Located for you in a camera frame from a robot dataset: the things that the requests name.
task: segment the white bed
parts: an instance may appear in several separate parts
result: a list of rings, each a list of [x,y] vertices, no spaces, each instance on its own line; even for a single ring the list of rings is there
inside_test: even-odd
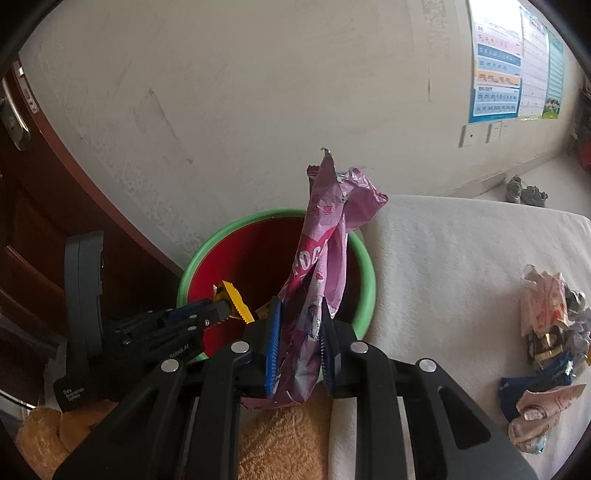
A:
[[[377,304],[366,340],[395,359],[435,359],[499,426],[500,377],[532,374],[519,334],[523,268],[561,271],[591,297],[591,222],[582,216],[487,200],[392,196],[362,229]],[[588,382],[590,368],[576,379]],[[591,387],[542,454],[524,454],[540,480],[561,467],[591,420]],[[353,479],[355,403],[337,400],[330,480]]]

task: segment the pile of trash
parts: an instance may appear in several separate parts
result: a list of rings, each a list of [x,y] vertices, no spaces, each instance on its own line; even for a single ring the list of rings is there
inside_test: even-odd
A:
[[[591,365],[591,309],[585,309],[585,294],[570,290],[560,273],[539,274],[528,265],[523,278],[521,335],[535,375],[501,378],[498,394],[510,441],[522,452],[538,454],[561,412],[585,388],[572,383]]]

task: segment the wall socket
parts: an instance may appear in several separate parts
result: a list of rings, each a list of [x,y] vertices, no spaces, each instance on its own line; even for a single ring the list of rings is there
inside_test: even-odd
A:
[[[470,147],[471,145],[476,145],[479,141],[479,136],[479,124],[464,125],[464,129],[462,131],[462,138],[460,139],[460,147]]]

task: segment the pink plastic bag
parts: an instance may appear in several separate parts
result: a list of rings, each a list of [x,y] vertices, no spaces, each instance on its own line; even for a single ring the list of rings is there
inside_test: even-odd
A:
[[[310,201],[291,274],[279,293],[284,302],[280,377],[271,405],[305,402],[320,372],[322,298],[339,308],[346,281],[348,232],[367,223],[388,201],[356,168],[335,172],[328,150],[309,167]]]
[[[526,265],[523,274],[521,291],[521,335],[525,336],[532,330],[541,336],[547,333],[552,325],[568,328],[569,321],[564,296],[564,279],[560,273],[541,275],[533,265]]]

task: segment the trash bin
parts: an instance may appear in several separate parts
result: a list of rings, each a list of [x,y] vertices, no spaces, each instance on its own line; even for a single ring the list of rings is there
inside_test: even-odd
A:
[[[304,224],[303,210],[280,209],[256,213],[231,223],[207,240],[183,274],[177,307],[212,298],[213,287],[231,282],[254,314],[277,295],[289,276]],[[358,339],[365,336],[375,306],[375,273],[359,237],[350,233],[347,280],[336,318],[351,322]],[[226,320],[204,331],[205,354],[239,339],[241,320]]]

